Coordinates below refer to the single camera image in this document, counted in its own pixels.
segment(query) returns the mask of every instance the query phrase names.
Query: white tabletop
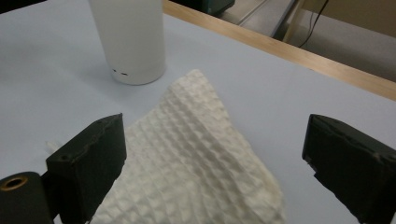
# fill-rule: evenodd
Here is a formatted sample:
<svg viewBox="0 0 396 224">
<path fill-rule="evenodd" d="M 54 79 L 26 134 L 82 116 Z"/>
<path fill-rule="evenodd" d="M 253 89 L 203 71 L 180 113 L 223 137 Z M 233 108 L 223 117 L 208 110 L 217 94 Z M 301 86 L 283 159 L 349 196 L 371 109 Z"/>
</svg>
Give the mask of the white tabletop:
<svg viewBox="0 0 396 224">
<path fill-rule="evenodd" d="M 278 179 L 288 223 L 358 223 L 302 160 L 308 117 L 340 119 L 396 148 L 395 102 L 170 16 L 164 30 L 165 74 L 128 86 L 110 76 L 87 1 L 49 0 L 0 15 L 0 178 L 43 174 L 46 141 L 65 143 L 120 112 L 127 126 L 198 68 Z"/>
</svg>

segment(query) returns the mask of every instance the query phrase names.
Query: crumpled towel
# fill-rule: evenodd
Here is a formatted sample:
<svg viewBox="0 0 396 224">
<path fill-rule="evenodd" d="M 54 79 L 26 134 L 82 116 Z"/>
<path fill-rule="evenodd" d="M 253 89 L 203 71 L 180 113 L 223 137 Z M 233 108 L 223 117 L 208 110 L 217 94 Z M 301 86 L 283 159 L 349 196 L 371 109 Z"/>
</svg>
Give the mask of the crumpled towel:
<svg viewBox="0 0 396 224">
<path fill-rule="evenodd" d="M 200 71 L 125 138 L 128 158 L 92 223 L 284 223 L 276 180 Z"/>
</svg>

